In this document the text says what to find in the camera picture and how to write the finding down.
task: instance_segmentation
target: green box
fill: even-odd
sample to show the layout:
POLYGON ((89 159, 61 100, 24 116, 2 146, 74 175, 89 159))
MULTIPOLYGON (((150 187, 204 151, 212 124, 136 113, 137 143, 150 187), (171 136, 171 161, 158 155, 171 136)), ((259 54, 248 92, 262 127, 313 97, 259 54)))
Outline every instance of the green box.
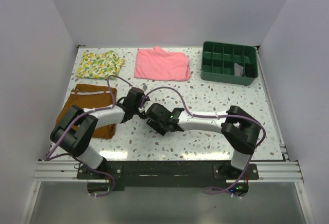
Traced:
POLYGON ((204 42, 201 68, 203 80, 250 85, 257 77, 257 53, 254 47, 204 42), (234 75, 235 63, 243 66, 241 77, 234 75))

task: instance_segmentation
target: table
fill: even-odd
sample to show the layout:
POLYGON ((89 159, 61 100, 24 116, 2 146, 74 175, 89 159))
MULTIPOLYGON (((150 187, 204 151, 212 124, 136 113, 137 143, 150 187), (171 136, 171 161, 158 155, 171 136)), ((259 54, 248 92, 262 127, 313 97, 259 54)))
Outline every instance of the table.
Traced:
MULTIPOLYGON (((230 105, 237 105, 259 120, 265 127, 267 137, 257 148, 253 160, 283 160, 280 150, 280 139, 274 125, 271 111, 266 99, 260 76, 250 85, 204 81, 200 77, 202 60, 201 47, 163 48, 168 52, 183 52, 190 58, 191 78, 185 82, 164 82, 146 79, 135 79, 134 68, 138 48, 82 48, 77 53, 70 82, 66 91, 65 102, 75 85, 93 84, 106 86, 105 80, 79 79, 75 73, 83 52, 89 50, 103 53, 113 50, 125 58, 125 63, 118 76, 127 79, 136 87, 143 84, 147 91, 159 86, 171 86, 180 91, 187 106, 192 111, 223 111, 230 105)), ((129 86, 115 79, 112 87, 117 88, 117 99, 125 96, 129 86)), ((156 91, 150 95, 151 100, 163 104, 169 110, 182 107, 178 95, 168 89, 156 91)), ((90 145, 108 160, 230 160, 233 148, 224 136, 205 131, 167 133, 164 137, 146 125, 145 120, 134 117, 125 124, 118 124, 116 134, 108 140, 91 139, 90 145)), ((61 148, 55 154, 64 153, 61 148)), ((61 157, 58 160, 73 160, 61 157)))

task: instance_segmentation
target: folded pink towel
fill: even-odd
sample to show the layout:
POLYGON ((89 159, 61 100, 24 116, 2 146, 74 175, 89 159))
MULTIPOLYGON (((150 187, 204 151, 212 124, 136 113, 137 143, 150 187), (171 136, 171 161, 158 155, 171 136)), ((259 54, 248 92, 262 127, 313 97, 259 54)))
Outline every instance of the folded pink towel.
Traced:
POLYGON ((184 53, 169 53, 160 47, 137 52, 135 78, 185 81, 190 76, 189 57, 184 53))

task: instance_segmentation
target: gray wall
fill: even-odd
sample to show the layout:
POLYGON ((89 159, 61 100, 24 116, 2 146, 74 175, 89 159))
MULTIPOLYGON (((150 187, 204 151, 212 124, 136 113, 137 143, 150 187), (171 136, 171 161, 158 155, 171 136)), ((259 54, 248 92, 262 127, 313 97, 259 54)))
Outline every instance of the gray wall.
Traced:
POLYGON ((52 0, 0 0, 0 223, 18 223, 75 45, 52 0))
POLYGON ((291 159, 318 223, 329 222, 329 0, 287 0, 261 59, 291 159))
POLYGON ((54 0, 73 40, 90 47, 260 45, 286 0, 54 0))

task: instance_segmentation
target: patterned fabric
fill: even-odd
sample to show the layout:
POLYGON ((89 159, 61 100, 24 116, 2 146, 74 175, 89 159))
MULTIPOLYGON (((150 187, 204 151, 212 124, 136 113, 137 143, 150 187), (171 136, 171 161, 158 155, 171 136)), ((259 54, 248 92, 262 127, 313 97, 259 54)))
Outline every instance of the patterned fabric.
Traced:
POLYGON ((76 76, 86 79, 106 79, 117 75, 124 63, 124 58, 112 50, 106 53, 84 52, 76 76))

